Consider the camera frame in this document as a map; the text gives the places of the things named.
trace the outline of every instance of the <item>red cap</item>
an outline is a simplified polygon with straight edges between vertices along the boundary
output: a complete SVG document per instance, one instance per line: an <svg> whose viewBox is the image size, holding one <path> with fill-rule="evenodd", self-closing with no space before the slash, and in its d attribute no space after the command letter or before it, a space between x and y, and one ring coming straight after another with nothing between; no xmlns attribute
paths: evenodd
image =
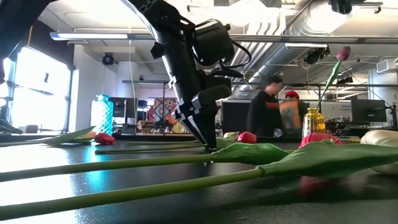
<svg viewBox="0 0 398 224"><path fill-rule="evenodd" d="M285 98L286 98L286 96L293 96L293 97L296 97L298 100L300 99L299 94L296 93L294 90L287 91L285 94Z"/></svg>

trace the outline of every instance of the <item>pink tulip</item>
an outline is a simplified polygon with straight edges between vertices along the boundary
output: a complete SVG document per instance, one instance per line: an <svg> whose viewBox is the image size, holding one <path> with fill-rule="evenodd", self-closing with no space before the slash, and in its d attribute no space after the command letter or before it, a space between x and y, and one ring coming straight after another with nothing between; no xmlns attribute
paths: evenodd
<svg viewBox="0 0 398 224"><path fill-rule="evenodd" d="M349 58L350 54L351 54L351 47L349 46L343 47L343 50L340 50L340 52L338 52L337 59L345 61Z"/></svg>

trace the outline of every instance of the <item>duct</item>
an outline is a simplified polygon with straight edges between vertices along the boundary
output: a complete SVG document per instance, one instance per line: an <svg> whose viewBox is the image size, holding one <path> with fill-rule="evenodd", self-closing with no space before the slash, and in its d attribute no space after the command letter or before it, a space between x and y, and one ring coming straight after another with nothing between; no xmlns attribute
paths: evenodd
<svg viewBox="0 0 398 224"><path fill-rule="evenodd" d="M296 36L326 36L339 28L349 18L349 15L333 12L328 0L314 1L302 11L301 15L286 30L286 35ZM267 66L267 64L288 64L304 54L309 48L286 47L285 44L273 44L263 59L253 67L257 72L250 82L262 82L262 77L273 75L283 68ZM240 89L235 88L233 97L240 97Z"/></svg>

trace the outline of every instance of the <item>desk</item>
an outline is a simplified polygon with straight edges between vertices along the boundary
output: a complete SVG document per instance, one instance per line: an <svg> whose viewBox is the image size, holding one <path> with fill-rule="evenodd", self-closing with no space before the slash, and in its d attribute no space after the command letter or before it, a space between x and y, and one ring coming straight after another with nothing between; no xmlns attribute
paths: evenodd
<svg viewBox="0 0 398 224"><path fill-rule="evenodd" d="M298 143L276 143L295 149ZM201 149L172 152L94 155L114 146L21 146L0 148L0 172L81 162L201 154ZM187 180L252 169L243 164L180 164L106 170L0 183L0 204L26 203L73 195ZM184 194L21 218L7 223L56 224L388 224L398 219L398 178L371 170L353 174L311 198L299 195L299 178L269 177Z"/></svg>

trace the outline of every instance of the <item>black jacket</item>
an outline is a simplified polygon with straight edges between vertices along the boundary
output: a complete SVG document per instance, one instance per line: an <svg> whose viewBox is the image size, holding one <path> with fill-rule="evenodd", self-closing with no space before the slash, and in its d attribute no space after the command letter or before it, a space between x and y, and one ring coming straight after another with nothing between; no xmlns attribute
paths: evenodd
<svg viewBox="0 0 398 224"><path fill-rule="evenodd" d="M250 104L247 129L256 136L272 137L275 128L283 128L278 101L260 91Z"/></svg>

